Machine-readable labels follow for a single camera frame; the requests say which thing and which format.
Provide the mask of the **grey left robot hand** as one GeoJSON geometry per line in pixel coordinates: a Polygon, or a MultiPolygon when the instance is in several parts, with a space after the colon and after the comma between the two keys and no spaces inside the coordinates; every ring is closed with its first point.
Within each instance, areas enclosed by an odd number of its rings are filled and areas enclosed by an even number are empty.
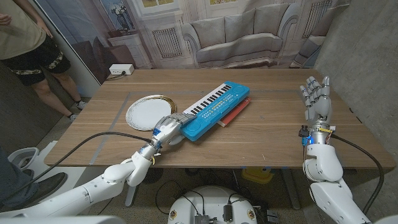
{"type": "Polygon", "coordinates": [[[138,153],[149,160],[154,154],[160,152],[163,144],[170,144],[171,141],[177,144],[182,140],[180,129],[195,118],[194,114],[186,113],[173,113],[163,117],[152,132],[151,142],[141,147],[138,153]]]}

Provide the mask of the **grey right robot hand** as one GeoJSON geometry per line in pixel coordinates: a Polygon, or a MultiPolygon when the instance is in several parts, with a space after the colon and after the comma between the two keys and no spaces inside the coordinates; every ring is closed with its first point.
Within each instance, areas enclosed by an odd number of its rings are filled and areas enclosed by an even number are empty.
{"type": "Polygon", "coordinates": [[[330,98],[330,79],[325,77],[319,83],[314,77],[307,79],[307,86],[300,86],[304,97],[305,119],[309,127],[309,144],[326,144],[332,133],[330,122],[332,105],[330,98]]]}

